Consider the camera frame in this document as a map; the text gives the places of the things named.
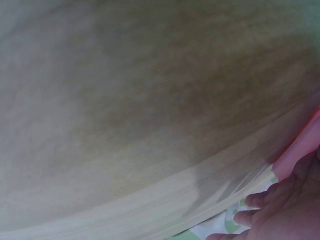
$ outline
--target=pink object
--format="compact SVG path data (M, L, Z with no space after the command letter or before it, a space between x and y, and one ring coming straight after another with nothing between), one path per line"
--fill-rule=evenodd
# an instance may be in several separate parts
M314 152L320 145L320 109L305 126L289 148L273 164L272 171L279 182L292 173L296 163L305 155Z

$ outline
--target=human hand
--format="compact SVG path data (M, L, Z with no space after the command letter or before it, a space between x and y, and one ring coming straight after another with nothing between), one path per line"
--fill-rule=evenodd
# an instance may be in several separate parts
M320 239L320 147L300 159L290 177L244 203L257 210L239 211L234 221L251 229L206 240Z

